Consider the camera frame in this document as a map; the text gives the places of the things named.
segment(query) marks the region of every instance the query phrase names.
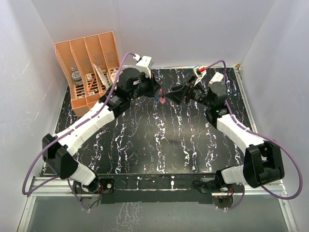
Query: black marble surface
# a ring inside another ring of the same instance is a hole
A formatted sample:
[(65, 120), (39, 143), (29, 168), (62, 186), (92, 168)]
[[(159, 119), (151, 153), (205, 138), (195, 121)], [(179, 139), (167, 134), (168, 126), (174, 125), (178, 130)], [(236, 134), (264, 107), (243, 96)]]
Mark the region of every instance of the black marble surface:
[[(153, 71), (165, 92), (193, 75), (192, 69)], [(223, 73), (223, 68), (208, 71), (202, 82), (204, 86), (215, 72)], [(227, 69), (227, 77), (231, 109), (250, 127), (232, 68)], [(214, 173), (227, 166), (241, 165), (243, 153), (207, 122), (204, 113), (205, 107), (196, 102), (178, 106), (168, 99), (161, 104), (154, 98), (142, 97), (90, 137), (74, 158), (98, 174)], [(56, 133), (76, 120), (67, 90)], [(54, 173), (49, 167), (44, 168), (42, 175), (49, 174)]]

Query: wall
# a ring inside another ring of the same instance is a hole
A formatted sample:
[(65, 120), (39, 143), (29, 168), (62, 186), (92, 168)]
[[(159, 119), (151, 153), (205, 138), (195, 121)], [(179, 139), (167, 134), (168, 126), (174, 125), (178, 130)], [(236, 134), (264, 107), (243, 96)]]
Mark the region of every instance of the wall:
[[(309, 2), (277, 1), (241, 66), (259, 132), (284, 144), (303, 172), (303, 191), (290, 201), (300, 232), (308, 231), (309, 215), (308, 38)], [(293, 164), (283, 156), (283, 181), (292, 195), (298, 188), (298, 176)]]
[(113, 30), (155, 67), (242, 62), (274, 0), (32, 0), (54, 42)]
[(16, 231), (26, 202), (22, 183), (42, 137), (53, 132), (66, 80), (30, 0), (1, 1), (0, 31), (0, 231)]

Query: metal frame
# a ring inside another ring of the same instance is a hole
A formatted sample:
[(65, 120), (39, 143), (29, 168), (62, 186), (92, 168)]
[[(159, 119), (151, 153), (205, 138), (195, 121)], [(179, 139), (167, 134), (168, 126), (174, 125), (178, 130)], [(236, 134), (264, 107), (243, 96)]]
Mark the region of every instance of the metal frame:
[[(191, 66), (186, 66), (186, 67), (168, 67), (166, 69), (176, 69), (176, 68), (193, 68)], [(248, 114), (248, 118), (252, 127), (252, 130), (254, 132), (257, 132), (257, 128), (252, 116), (252, 112), (248, 103), (248, 99), (246, 97), (245, 94), (245, 90), (242, 84), (242, 78), (240, 76), (239, 70), (236, 66), (229, 66), (227, 68), (233, 68), (235, 75), (236, 75), (236, 79), (237, 79), (237, 83), (239, 85), (239, 89), (241, 92), (241, 96), (243, 98), (244, 104), (245, 104), (245, 108)], [(31, 188), (36, 187), (37, 185), (39, 185), (40, 183), (42, 183), (43, 181), (49, 179), (50, 177), (35, 177), (31, 183)], [(272, 192), (274, 192), (275, 194), (278, 195), (282, 195), (282, 196), (286, 196), (286, 190), (284, 187), (284, 184), (282, 182), (282, 180), (280, 181), (276, 181), (273, 182), (271, 184), (266, 185), (266, 187), (271, 190)], [(178, 191), (178, 189), (165, 189), (165, 191)], [(268, 193), (266, 191), (264, 191), (262, 188), (251, 188), (250, 186), (246, 185), (245, 186), (245, 194), (246, 195), (267, 195)], [(212, 193), (212, 196), (221, 196), (221, 195), (226, 195), (226, 193)], [(37, 189), (36, 191), (34, 191), (31, 195), (28, 196), (27, 198), (27, 202), (26, 202), (26, 206), (25, 206), (25, 210), (23, 212), (19, 227), (18, 227), (18, 232), (26, 232), (29, 222), (30, 222), (30, 218), (32, 215), (32, 211), (33, 211), (33, 207), (35, 204), (35, 200), (36, 197), (41, 197), (41, 196), (51, 196), (51, 197), (57, 197), (57, 196), (68, 196), (68, 197), (74, 197), (73, 194), (71, 193), (70, 187), (68, 185), (67, 180), (61, 180), (61, 179), (55, 179), (53, 181), (50, 181), (49, 183), (47, 183), (46, 185), (42, 186), (41, 188)], [(93, 196), (93, 197), (97, 197), (97, 194), (79, 194), (80, 197), (86, 197), (86, 196)], [(289, 206), (289, 203), (287, 200), (281, 200), (279, 199), (279, 203), (281, 206), (281, 210), (287, 225), (287, 228), (289, 230), (289, 232), (297, 232), (297, 226), (291, 211), (291, 208)]]

